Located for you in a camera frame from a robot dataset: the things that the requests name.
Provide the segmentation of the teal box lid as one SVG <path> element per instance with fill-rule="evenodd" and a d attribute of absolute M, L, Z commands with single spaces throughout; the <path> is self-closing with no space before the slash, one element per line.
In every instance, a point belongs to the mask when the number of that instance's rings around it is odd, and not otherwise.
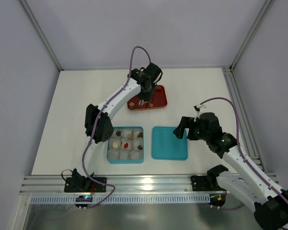
<path fill-rule="evenodd" d="M 178 139 L 174 127 L 156 126 L 152 129 L 152 158 L 155 160 L 185 161 L 188 158 L 188 142 L 185 136 Z"/>

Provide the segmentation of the white oval chocolate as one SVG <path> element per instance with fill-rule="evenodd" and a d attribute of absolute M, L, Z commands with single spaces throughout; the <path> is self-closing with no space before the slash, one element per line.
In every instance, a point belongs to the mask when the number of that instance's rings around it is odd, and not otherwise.
<path fill-rule="evenodd" d="M 116 142 L 114 142 L 114 143 L 112 143 L 112 147 L 113 147 L 114 149 L 117 149 L 117 148 L 118 148 L 118 144 L 117 144 Z"/>

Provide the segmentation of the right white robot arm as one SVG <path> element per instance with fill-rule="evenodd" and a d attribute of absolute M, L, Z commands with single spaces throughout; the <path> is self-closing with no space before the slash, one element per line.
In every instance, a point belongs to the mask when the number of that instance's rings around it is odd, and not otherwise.
<path fill-rule="evenodd" d="M 242 150 L 233 135 L 223 132 L 214 113 L 183 116 L 173 134 L 181 139 L 186 129 L 188 140 L 204 141 L 239 174 L 240 178 L 236 179 L 223 165 L 207 171 L 216 186 L 232 193 L 252 211 L 262 229 L 277 230 L 288 224 L 288 190 L 271 180 Z"/>

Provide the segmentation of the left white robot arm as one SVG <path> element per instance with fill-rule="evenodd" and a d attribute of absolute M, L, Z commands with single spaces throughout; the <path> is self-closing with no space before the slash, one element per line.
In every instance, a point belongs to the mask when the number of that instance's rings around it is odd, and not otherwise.
<path fill-rule="evenodd" d="M 133 97 L 144 103 L 150 102 L 155 92 L 157 82 L 163 72 L 159 66 L 149 63 L 146 68 L 133 69 L 129 72 L 126 81 L 111 96 L 99 105 L 88 105 L 85 113 L 85 133 L 90 138 L 83 152 L 81 167 L 86 178 L 82 176 L 81 185 L 87 189 L 95 180 L 88 174 L 85 166 L 85 157 L 89 149 L 93 152 L 104 142 L 110 139 L 114 128 L 111 120 L 115 114 Z"/>

